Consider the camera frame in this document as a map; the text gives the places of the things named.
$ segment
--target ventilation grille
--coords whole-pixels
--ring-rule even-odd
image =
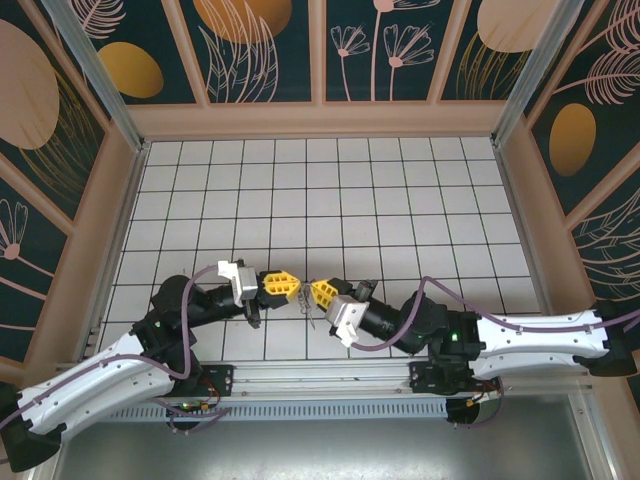
[[[446,417],[446,399],[343,400],[297,402],[232,402],[217,409],[231,408],[224,421],[242,420],[350,420],[371,418]],[[105,419],[106,422],[165,422],[170,414],[152,404],[127,408]],[[175,421],[197,419],[178,417]]]

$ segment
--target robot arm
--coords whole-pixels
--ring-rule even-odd
[[[228,278],[229,284],[209,291],[194,285],[189,292],[189,345],[196,341],[192,328],[239,315],[258,328],[261,310],[288,304],[302,287],[302,282],[287,272],[256,274],[241,260],[219,262],[218,274]],[[129,333],[89,360],[22,391],[11,385],[0,387],[0,433],[12,470],[23,471],[42,463],[57,452],[61,442],[127,405],[167,394],[194,394],[202,367],[192,352],[186,379],[174,378],[159,368],[185,371],[181,304],[188,281],[184,276],[167,279],[152,298],[154,308]],[[519,325],[587,326],[579,333],[534,334],[500,328],[472,312],[450,311],[421,293],[419,308],[407,328],[418,292],[398,310],[376,300],[375,287],[376,282],[365,281],[354,288],[334,278],[312,282],[310,291],[314,303],[326,313],[329,334],[347,347],[358,341],[358,330],[362,329],[384,342],[398,337],[393,345],[410,355],[427,348],[428,362],[421,363],[428,365],[411,377],[417,393],[476,392],[479,380],[551,365],[582,365],[594,375],[635,373],[620,325],[618,329],[588,328],[615,316],[604,307],[560,317],[505,318]],[[154,366],[135,357],[119,360],[118,355],[140,355],[157,363]],[[92,365],[97,367],[72,378]],[[64,382],[68,383],[47,393]],[[33,407],[6,423],[9,416],[34,400]]]

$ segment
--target white tile floor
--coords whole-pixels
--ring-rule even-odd
[[[142,318],[168,276],[238,258],[306,280],[376,279],[375,296],[396,308],[428,274],[494,313],[539,310],[487,138],[164,142],[151,148],[100,348]],[[194,350],[202,361],[403,355],[349,351],[328,329],[292,304],[259,330],[201,327]]]

